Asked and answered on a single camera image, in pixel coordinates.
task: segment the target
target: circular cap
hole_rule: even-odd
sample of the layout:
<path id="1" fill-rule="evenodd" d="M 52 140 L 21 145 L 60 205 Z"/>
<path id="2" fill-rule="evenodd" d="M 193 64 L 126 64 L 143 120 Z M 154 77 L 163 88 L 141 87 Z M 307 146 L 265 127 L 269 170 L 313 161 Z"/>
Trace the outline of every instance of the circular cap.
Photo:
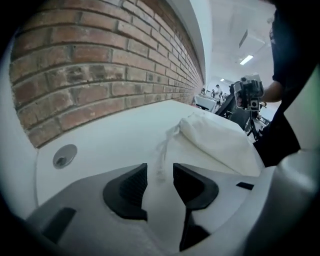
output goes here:
<path id="1" fill-rule="evenodd" d="M 78 149 L 76 145 L 68 144 L 61 147 L 53 156 L 53 166 L 56 169 L 62 169 L 69 165 L 75 158 Z"/>

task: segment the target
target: red brick wall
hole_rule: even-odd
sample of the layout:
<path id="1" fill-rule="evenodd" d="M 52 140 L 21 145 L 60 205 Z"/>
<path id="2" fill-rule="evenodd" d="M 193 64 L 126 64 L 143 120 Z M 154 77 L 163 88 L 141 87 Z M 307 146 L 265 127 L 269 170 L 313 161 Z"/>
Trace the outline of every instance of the red brick wall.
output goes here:
<path id="1" fill-rule="evenodd" d="M 10 79 L 35 147 L 126 109 L 190 104 L 203 86 L 190 39 L 164 0 L 47 1 L 16 36 Z"/>

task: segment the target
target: hand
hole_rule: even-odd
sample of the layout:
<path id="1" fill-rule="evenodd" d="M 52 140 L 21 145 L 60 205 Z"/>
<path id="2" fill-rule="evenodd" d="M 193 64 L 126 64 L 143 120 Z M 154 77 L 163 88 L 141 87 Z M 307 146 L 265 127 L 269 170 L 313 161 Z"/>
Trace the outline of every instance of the hand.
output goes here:
<path id="1" fill-rule="evenodd" d="M 235 96 L 235 102 L 236 102 L 237 107 L 242 106 L 242 98 L 240 97 L 240 93 L 237 93 L 237 95 Z"/>

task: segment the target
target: white countertop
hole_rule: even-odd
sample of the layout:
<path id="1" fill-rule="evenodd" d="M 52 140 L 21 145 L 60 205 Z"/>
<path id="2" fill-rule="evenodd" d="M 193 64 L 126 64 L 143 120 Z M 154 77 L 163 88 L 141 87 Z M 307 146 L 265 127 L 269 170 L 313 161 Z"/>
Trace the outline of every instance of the white countertop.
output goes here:
<path id="1" fill-rule="evenodd" d="M 150 228 L 167 248 L 177 252 L 183 231 L 185 205 L 173 185 L 172 164 L 184 163 L 234 173 L 179 134 L 168 144 L 165 162 L 167 182 L 157 184 L 154 176 L 157 171 L 155 162 L 159 155 L 157 146 L 166 139 L 167 130 L 192 113 L 204 113 L 225 127 L 241 130 L 234 122 L 173 100 L 101 118 L 62 135 L 39 150 L 36 166 L 39 205 L 79 179 L 147 163 L 148 186 L 143 196 L 142 208 L 148 213 Z M 67 144 L 77 146 L 77 155 L 70 165 L 60 170 L 55 169 L 54 154 Z"/>

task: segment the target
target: drawstring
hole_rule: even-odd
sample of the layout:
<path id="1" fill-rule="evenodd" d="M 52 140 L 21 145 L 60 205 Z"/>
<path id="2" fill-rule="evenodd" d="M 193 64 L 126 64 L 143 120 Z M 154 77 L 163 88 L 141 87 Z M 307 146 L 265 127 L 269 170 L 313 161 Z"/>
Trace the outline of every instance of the drawstring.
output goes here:
<path id="1" fill-rule="evenodd" d="M 162 184 L 166 181 L 166 170 L 165 170 L 165 163 L 166 163 L 166 156 L 167 156 L 167 150 L 168 150 L 168 144 L 169 141 L 179 134 L 180 128 L 179 124 L 172 127 L 171 129 L 167 130 L 165 135 L 166 139 L 161 142 L 156 149 L 160 150 L 160 154 L 157 158 L 156 164 L 155 164 L 155 179 L 158 184 Z"/>

